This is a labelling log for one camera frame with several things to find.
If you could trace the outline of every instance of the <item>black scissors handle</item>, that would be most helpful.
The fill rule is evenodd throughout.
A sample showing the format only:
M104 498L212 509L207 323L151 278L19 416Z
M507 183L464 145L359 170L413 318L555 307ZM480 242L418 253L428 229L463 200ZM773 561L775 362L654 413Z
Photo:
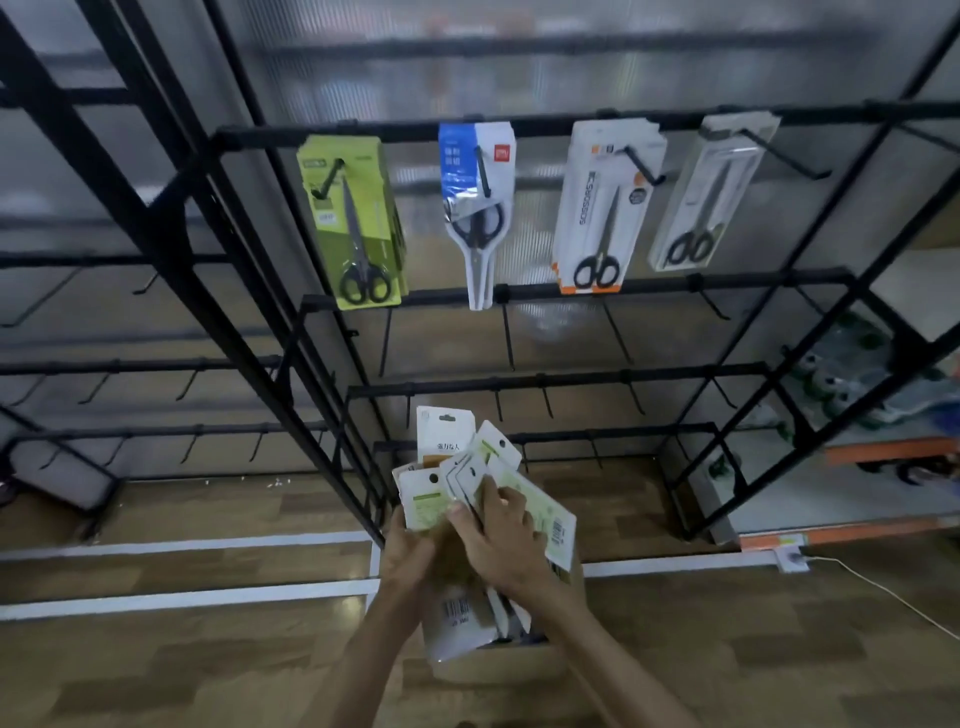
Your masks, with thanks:
M340 295L352 305L367 301L383 303L390 298L392 290L387 272L373 263L368 263L366 270L360 263L350 263L340 278Z
M493 226L493 230L490 232L487 232L488 210L496 214L496 225ZM503 230L503 205L497 203L492 208L484 207L483 209L478 209L470 215L468 219L470 225L469 230L464 230L455 222L450 223L450 226L469 247L480 248L482 250Z
M699 235L694 231L685 232L670 246L666 261L670 265L680 265L687 261L701 263L713 252L714 245L716 240L709 231L703 231Z
M573 272L573 284L577 288L590 288L594 284L600 288L610 288L618 278L620 263L612 255L604 255L603 261L598 260L596 255L585 257Z

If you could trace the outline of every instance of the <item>green scissors package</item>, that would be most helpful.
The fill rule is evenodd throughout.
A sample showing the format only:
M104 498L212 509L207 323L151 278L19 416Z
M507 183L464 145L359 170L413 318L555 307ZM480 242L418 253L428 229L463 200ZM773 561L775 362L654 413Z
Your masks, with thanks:
M338 307L399 304L406 244L380 140L310 136L297 162Z

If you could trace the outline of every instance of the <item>blue and white scissors package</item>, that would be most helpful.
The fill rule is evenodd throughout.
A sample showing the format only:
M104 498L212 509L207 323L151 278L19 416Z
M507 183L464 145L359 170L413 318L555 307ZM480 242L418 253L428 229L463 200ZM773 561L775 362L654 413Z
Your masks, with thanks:
M573 125L553 238L553 268L562 293L620 290L666 144L660 126L646 119Z
M651 268L665 272L709 265L763 159L763 148L740 132L769 142L779 124L769 111L704 117L650 248Z
M446 232L464 254L471 310L493 305L496 247L514 218L516 137L509 122L440 125Z

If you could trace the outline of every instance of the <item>scissors package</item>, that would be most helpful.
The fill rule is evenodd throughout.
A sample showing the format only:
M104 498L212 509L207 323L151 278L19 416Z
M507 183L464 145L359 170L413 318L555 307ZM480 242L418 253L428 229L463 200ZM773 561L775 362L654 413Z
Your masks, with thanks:
M650 249L655 271L709 265L763 158L763 148L739 132L770 141L779 123L768 111L704 117Z
M646 119L578 121L567 151L553 238L553 269L565 294L620 290L666 154Z
M493 305L496 247L514 218L516 138L509 122L440 125L446 233L464 254L472 311Z
M380 140L310 136L297 161L338 307L400 303L406 244Z

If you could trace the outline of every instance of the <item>white cable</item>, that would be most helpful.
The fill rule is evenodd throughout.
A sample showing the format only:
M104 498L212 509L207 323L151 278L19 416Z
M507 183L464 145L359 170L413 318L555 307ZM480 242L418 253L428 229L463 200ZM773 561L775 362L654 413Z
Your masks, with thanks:
M868 584L870 584L870 585L872 585L872 586L875 586L875 587L877 587L878 589L881 589L882 591L886 592L888 595L890 595L890 596L892 596L894 599L896 599L900 604L902 604L903 606L907 607L908 609L913 610L913 611L916 612L918 615L920 615L921 617L923 617L924 619L926 619L926 621L930 622L930 624L932 624L934 627L936 627L937 629L939 629L941 632L946 633L946 634L949 635L950 637L953 637L956 641L960 642L960 636L958 636L958 635L955 634L954 632L951 632L950 630L948 630L943 624L941 624L940 622L938 622L938 621L936 621L936 620L934 620L934 619L931 619L930 617L928 617L927 615L925 615L923 612L921 612L919 609L917 609L915 606L913 606L912 604L910 604L910 602L908 602L906 599L904 599L904 598L902 598L902 597L894 594L893 592L891 592L889 589L887 589L887 588L886 588L885 586L883 586L882 584L877 584L875 581L873 581L873 580L871 580L871 579L868 579L868 578L867 578L866 576L864 576L862 573L858 573L857 571L854 571L854 570L851 569L849 566L847 566L847 565L844 564L842 561L840 561L840 559L833 559L833 558L830 558L830 557L828 557L828 556L806 556L805 559L806 559L807 561L833 561L833 562L836 562L837 564L839 564L840 566L842 566L844 569L846 569L847 571L849 571L849 572L850 572L851 574L853 574L854 576L859 577L859 578L863 579L865 582L867 582Z

